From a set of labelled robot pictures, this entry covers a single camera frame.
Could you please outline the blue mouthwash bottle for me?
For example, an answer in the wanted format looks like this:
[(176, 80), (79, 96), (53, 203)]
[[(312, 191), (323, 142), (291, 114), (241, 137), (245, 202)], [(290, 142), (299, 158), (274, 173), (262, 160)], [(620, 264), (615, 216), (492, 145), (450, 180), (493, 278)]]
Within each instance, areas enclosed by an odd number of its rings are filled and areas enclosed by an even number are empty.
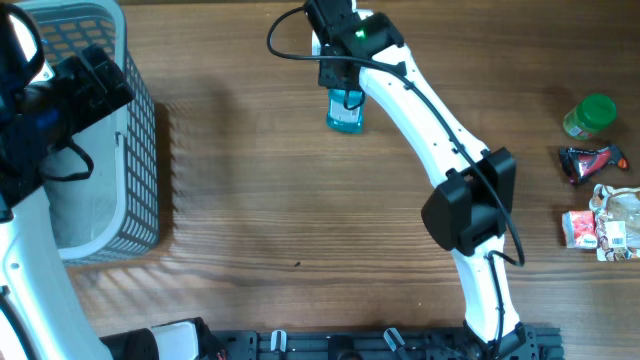
[(363, 129), (366, 95), (361, 91), (328, 90), (327, 126), (338, 132), (359, 134)]

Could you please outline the green lid spice jar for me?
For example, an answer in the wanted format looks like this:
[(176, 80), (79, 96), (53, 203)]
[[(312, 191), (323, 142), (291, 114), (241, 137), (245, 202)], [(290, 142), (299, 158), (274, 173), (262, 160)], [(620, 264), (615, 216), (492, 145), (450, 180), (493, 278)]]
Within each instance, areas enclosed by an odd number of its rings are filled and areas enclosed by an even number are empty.
[(616, 118), (614, 101), (604, 94), (592, 94), (566, 114), (562, 125), (570, 137), (588, 140), (612, 125)]

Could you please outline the red black small packet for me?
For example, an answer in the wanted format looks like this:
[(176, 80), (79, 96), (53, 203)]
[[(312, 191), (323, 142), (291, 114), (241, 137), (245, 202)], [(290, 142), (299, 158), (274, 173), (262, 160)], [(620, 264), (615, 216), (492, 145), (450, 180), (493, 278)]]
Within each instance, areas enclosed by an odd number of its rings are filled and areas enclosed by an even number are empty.
[(626, 156), (617, 145), (609, 145), (599, 150), (560, 148), (558, 156), (562, 170), (573, 186), (585, 183), (607, 166), (613, 165), (621, 170), (628, 170), (630, 167)]

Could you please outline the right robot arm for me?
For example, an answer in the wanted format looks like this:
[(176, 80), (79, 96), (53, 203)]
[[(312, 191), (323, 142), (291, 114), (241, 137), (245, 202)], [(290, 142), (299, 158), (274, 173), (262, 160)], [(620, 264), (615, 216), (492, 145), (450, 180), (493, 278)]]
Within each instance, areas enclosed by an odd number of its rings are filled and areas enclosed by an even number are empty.
[(515, 161), (490, 150), (455, 118), (424, 79), (409, 46), (383, 13), (363, 16), (349, 1), (307, 1), (321, 57), (319, 83), (357, 90), (377, 102), (409, 142), (433, 187), (421, 210), (431, 238), (451, 253), (465, 297), (465, 325), (489, 359), (515, 349), (521, 325), (505, 266)]

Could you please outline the red white small box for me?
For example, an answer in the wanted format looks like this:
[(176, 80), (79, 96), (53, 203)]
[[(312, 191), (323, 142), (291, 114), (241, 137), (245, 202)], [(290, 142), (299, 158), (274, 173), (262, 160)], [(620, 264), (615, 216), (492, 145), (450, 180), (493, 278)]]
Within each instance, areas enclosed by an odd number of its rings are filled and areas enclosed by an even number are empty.
[(567, 248), (596, 249), (595, 220), (592, 211), (569, 211), (562, 215), (562, 229)]

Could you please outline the white brown snack pouch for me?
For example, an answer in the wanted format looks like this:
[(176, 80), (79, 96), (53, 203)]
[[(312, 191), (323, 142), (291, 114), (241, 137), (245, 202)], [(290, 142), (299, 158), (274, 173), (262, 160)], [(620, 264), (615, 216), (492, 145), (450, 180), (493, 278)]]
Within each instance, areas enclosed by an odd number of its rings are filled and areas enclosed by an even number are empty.
[(589, 208), (594, 213), (601, 262), (639, 259), (639, 188), (597, 184)]

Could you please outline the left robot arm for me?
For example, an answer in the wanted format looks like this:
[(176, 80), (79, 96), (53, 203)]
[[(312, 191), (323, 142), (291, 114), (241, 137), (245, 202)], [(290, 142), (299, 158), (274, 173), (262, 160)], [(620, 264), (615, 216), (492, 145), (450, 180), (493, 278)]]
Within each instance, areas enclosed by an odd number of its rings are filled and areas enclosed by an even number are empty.
[(73, 135), (136, 98), (125, 44), (62, 60), (45, 82), (41, 36), (30, 14), (1, 6), (1, 311), (29, 359), (226, 359), (200, 318), (98, 337), (54, 243), (44, 183), (87, 180), (90, 155)]

